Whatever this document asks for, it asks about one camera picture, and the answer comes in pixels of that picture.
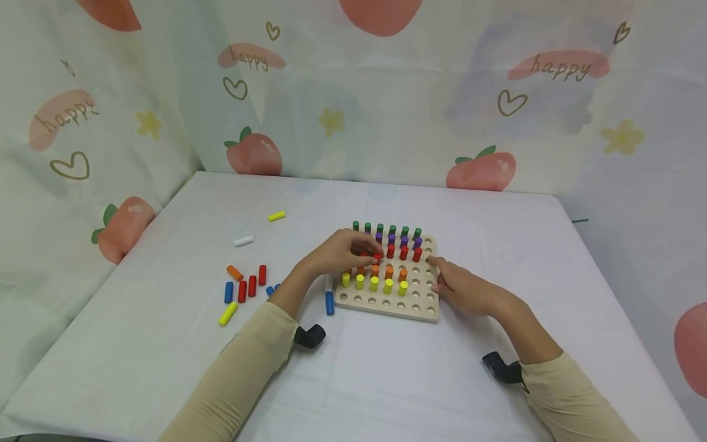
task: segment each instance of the wrist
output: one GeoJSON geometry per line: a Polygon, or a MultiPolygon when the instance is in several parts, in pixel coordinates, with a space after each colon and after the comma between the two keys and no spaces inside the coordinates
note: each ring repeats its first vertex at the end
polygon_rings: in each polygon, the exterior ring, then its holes
{"type": "Polygon", "coordinates": [[[488,316],[499,321],[501,324],[513,321],[513,318],[521,315],[528,309],[527,304],[508,290],[501,289],[493,297],[493,302],[489,308],[488,316]]]}
{"type": "Polygon", "coordinates": [[[322,272],[312,262],[309,256],[304,257],[300,262],[298,262],[292,269],[292,273],[311,281],[314,281],[316,278],[322,276],[322,272]]]}

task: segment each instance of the black object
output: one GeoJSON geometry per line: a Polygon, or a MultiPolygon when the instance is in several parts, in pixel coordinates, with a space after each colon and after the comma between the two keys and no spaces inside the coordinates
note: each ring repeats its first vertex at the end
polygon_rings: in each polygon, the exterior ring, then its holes
{"type": "Polygon", "coordinates": [[[497,351],[493,351],[483,358],[486,368],[489,369],[493,377],[504,384],[518,384],[523,382],[523,377],[520,374],[520,363],[513,362],[511,365],[506,365],[497,351]]]}
{"type": "Polygon", "coordinates": [[[315,349],[322,343],[325,337],[327,337],[327,333],[322,326],[314,324],[308,331],[305,331],[302,327],[297,327],[294,341],[295,344],[299,344],[302,347],[315,349]]]}

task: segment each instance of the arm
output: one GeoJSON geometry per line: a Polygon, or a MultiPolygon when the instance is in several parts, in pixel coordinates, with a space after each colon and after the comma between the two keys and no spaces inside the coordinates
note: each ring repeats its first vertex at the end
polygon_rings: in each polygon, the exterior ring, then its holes
{"type": "Polygon", "coordinates": [[[322,274],[374,263],[354,255],[360,250],[382,253],[370,235],[342,229],[300,261],[211,363],[159,441],[231,442],[289,357],[295,318],[310,285],[322,274]]]}
{"type": "Polygon", "coordinates": [[[523,300],[444,258],[428,261],[440,270],[433,291],[462,312],[491,316],[506,331],[520,359],[528,405],[557,441],[638,440],[523,300]]]}

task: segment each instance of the yellow flower print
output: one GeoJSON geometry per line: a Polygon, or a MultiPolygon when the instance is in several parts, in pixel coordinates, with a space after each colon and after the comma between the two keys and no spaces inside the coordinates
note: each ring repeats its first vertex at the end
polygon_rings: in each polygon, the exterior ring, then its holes
{"type": "Polygon", "coordinates": [[[332,113],[328,107],[324,108],[324,114],[319,117],[319,124],[327,130],[327,138],[331,138],[334,132],[343,132],[346,129],[344,113],[341,110],[332,113]]]}
{"type": "Polygon", "coordinates": [[[619,151],[623,155],[631,156],[636,152],[636,146],[643,142],[643,131],[633,130],[633,122],[624,120],[616,129],[605,127],[602,136],[609,142],[604,148],[604,153],[609,155],[619,151]]]}
{"type": "Polygon", "coordinates": [[[157,119],[151,110],[147,112],[138,112],[135,118],[140,122],[140,127],[137,128],[137,133],[140,135],[152,134],[154,139],[160,139],[160,130],[162,122],[157,119]]]}

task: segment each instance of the orange peg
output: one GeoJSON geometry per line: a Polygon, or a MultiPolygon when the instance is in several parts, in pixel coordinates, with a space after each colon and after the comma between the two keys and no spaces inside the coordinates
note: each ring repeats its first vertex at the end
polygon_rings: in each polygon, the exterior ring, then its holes
{"type": "Polygon", "coordinates": [[[236,281],[239,281],[243,279],[243,274],[241,274],[234,266],[229,265],[226,267],[226,271],[228,272],[229,275],[231,275],[232,278],[234,278],[236,281]]]}

